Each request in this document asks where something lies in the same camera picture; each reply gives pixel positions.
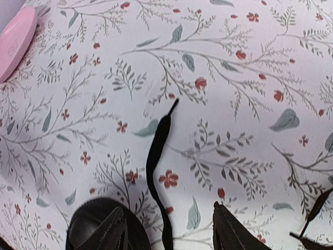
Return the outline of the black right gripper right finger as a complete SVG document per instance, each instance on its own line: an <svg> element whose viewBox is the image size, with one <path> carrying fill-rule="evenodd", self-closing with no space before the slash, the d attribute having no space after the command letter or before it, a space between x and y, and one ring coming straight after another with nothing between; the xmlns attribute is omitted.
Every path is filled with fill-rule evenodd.
<svg viewBox="0 0 333 250"><path fill-rule="evenodd" d="M214 203L213 249L218 250L270 250L254 237L223 205Z"/></svg>

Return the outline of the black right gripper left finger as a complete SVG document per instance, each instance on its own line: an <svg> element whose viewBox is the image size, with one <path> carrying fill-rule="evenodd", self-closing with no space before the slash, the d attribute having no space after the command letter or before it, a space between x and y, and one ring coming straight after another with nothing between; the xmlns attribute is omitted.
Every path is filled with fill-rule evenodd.
<svg viewBox="0 0 333 250"><path fill-rule="evenodd" d="M99 197L82 204L67 229L66 249L151 249L148 235L127 207Z"/></svg>

